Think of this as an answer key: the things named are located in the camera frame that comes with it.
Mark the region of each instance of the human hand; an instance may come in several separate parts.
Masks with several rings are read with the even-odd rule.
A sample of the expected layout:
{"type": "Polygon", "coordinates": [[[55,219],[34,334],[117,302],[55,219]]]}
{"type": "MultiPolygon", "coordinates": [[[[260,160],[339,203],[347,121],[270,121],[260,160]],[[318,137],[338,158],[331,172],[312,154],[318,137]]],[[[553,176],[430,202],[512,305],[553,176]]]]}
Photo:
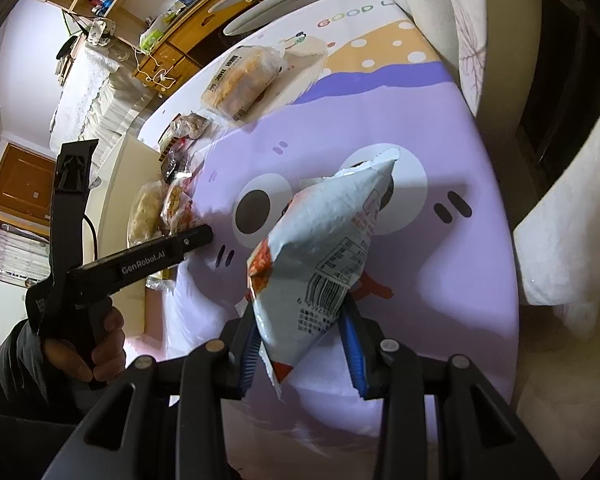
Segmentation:
{"type": "Polygon", "coordinates": [[[95,364],[93,372],[68,341],[45,339],[42,342],[43,354],[55,368],[69,377],[86,383],[93,378],[97,381],[110,381],[125,369],[126,353],[123,349],[125,333],[122,332],[124,323],[120,311],[112,307],[104,320],[107,336],[91,352],[91,359],[95,364]]]}

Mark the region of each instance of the purple stripe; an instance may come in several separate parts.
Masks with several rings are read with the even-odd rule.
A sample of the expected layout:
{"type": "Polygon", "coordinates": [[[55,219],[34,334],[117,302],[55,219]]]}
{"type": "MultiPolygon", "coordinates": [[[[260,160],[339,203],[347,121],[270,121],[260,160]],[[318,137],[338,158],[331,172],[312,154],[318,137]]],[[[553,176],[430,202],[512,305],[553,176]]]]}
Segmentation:
{"type": "Polygon", "coordinates": [[[387,65],[373,72],[338,72],[323,77],[293,104],[308,103],[321,97],[362,94],[381,86],[414,88],[452,81],[439,61],[387,65]]]}

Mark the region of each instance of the window curtain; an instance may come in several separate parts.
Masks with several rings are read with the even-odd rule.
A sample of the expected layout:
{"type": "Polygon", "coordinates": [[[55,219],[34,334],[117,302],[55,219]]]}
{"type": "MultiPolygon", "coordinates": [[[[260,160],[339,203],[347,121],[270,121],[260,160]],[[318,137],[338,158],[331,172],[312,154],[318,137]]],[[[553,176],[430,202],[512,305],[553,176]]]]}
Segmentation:
{"type": "Polygon", "coordinates": [[[49,273],[48,244],[0,230],[0,280],[25,286],[49,273]]]}

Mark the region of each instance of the cartoon eye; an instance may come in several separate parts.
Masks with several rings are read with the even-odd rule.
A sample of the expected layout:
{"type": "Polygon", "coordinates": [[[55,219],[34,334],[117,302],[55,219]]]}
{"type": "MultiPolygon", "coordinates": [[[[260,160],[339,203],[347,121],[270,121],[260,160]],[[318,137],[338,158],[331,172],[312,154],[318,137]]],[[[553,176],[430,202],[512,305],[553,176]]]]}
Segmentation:
{"type": "Polygon", "coordinates": [[[293,195],[286,179],[276,173],[250,180],[234,205],[232,225],[236,240],[248,249],[255,248],[282,216],[293,195]]]}
{"type": "Polygon", "coordinates": [[[340,169],[351,168],[371,160],[389,148],[397,148],[400,158],[395,161],[391,181],[380,201],[375,233],[387,235],[407,227],[418,216],[427,199],[427,174],[418,158],[409,150],[383,142],[360,148],[347,157],[340,169]]]}

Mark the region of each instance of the wooden door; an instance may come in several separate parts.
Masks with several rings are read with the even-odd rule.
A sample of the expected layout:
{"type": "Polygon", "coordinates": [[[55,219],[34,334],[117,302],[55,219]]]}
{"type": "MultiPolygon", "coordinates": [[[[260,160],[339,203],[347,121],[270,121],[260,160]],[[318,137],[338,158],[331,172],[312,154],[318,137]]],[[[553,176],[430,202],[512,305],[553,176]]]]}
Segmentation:
{"type": "Polygon", "coordinates": [[[7,144],[0,161],[0,211],[49,225],[53,160],[7,144]]]}

